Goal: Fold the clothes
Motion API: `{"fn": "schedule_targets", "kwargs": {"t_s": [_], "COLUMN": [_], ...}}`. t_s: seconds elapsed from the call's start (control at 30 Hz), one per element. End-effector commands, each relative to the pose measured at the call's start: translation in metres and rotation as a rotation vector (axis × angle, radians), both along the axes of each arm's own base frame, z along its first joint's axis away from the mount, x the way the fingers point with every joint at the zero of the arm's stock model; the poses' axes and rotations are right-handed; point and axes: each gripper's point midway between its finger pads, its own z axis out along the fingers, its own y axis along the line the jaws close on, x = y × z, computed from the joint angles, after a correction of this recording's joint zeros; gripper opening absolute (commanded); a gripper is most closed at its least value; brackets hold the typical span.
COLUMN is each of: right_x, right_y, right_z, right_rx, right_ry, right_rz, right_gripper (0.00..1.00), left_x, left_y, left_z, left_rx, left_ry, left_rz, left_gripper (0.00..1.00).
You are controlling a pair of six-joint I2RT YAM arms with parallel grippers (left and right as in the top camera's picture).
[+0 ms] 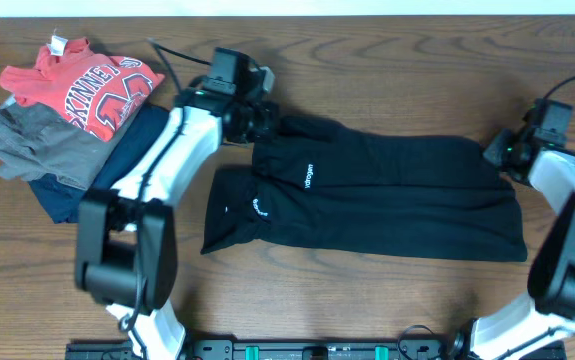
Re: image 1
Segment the black polo shirt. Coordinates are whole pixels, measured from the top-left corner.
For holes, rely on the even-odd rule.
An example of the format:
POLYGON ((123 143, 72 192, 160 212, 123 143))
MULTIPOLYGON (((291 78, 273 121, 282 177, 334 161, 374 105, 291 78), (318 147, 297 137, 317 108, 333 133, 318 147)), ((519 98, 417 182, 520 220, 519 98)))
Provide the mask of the black polo shirt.
POLYGON ((386 136, 290 116, 248 166, 215 172, 202 250, 312 249, 522 262, 513 187, 460 136, 386 136))

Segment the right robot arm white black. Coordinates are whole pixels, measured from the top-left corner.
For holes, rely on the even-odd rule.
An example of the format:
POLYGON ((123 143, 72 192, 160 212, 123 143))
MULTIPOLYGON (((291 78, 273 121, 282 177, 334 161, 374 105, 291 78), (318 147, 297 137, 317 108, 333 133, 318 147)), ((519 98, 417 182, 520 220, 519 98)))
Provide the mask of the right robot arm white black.
POLYGON ((557 219, 532 263, 526 292, 465 325, 451 359, 521 359, 575 336, 575 153, 540 135, 504 129, 483 156, 540 192, 557 219))

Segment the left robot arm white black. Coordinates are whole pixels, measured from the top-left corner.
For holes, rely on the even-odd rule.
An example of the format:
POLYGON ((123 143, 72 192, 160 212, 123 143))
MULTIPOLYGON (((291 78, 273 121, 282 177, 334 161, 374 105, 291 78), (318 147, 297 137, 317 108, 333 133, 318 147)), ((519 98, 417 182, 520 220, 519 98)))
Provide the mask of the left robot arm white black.
POLYGON ((116 318, 137 359, 178 359, 186 330, 170 295, 178 269, 174 210, 203 163, 225 142, 266 140, 278 106, 189 88, 138 164, 79 205, 74 281, 116 318))

